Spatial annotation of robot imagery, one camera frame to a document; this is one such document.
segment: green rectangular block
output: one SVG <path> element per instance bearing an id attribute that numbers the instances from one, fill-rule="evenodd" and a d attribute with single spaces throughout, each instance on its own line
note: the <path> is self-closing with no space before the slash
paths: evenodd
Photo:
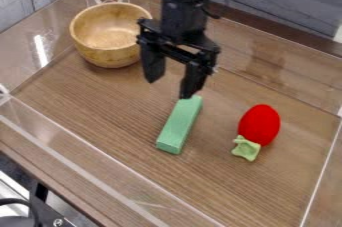
<path id="1" fill-rule="evenodd" d="M 158 149 L 173 154 L 181 153 L 187 135 L 202 109 L 202 101 L 202 97 L 197 95 L 191 99 L 181 99 L 178 101 L 157 139 Z"/>

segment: wooden table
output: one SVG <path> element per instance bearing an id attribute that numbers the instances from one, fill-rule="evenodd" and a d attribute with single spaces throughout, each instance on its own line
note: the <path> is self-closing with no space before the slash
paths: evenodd
<path id="1" fill-rule="evenodd" d="M 131 1 L 158 15 L 159 0 Z M 2 151 L 101 225 L 158 225 L 123 204 L 119 191 L 173 226 L 212 226 L 198 218 L 190 225 L 186 213 L 178 218 L 173 196 L 224 226 L 300 226 L 341 123 L 341 60 L 240 23 L 213 21 L 221 70 L 201 92 L 205 107 L 185 151 L 169 155 L 155 149 L 155 139 L 178 100 L 183 66 L 169 61 L 166 76 L 150 85 L 139 63 L 119 70 L 87 64 L 67 31 L 82 7 L 82 0 L 61 0 L 2 34 L 2 50 L 14 56 L 0 66 L 2 82 L 14 84 L 12 107 L 22 107 L 20 100 L 39 112 L 34 118 L 23 108 L 15 116 L 35 137 L 0 122 Z M 23 51 L 31 30 L 34 40 L 51 30 L 47 36 L 57 39 L 49 52 L 57 61 L 20 85 L 24 66 L 30 73 L 41 69 L 37 52 Z M 23 43 L 12 42 L 15 37 Z M 282 131 L 249 163 L 232 156 L 232 141 L 241 116 L 260 103 L 280 111 Z M 170 201 L 163 198 L 170 207 L 145 203 L 153 197 L 139 189 L 146 182 L 119 179 L 125 173 L 114 159 L 173 193 Z M 318 201 L 316 208 L 328 204 Z M 338 212 L 320 215 L 332 217 L 325 226 L 333 226 Z"/>

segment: green strawberry stem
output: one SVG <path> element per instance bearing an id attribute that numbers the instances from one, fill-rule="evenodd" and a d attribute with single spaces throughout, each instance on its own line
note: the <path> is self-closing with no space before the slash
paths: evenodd
<path id="1" fill-rule="evenodd" d="M 257 159 L 262 146 L 258 143 L 249 141 L 242 135 L 238 135 L 234 143 L 237 143 L 238 145 L 232 151 L 233 155 L 244 157 L 249 161 L 254 161 Z"/>

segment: wooden bowl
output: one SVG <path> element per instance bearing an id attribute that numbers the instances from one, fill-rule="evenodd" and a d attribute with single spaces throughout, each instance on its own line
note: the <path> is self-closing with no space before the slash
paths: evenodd
<path id="1" fill-rule="evenodd" d="M 153 18 L 139 6 L 106 3 L 87 8 L 74 18 L 70 33 L 85 59 L 106 68 L 121 68 L 139 60 L 137 35 L 141 17 Z"/>

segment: toy strawberry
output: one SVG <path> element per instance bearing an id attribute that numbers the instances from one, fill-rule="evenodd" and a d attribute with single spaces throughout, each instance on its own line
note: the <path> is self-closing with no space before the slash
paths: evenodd
<path id="1" fill-rule="evenodd" d="M 240 135 L 234 140 L 238 146 L 232 151 L 233 155 L 254 161 L 261 147 L 273 142 L 280 129 L 281 117 L 278 112 L 269 105 L 261 104 L 254 106 L 246 112 L 240 122 Z"/>

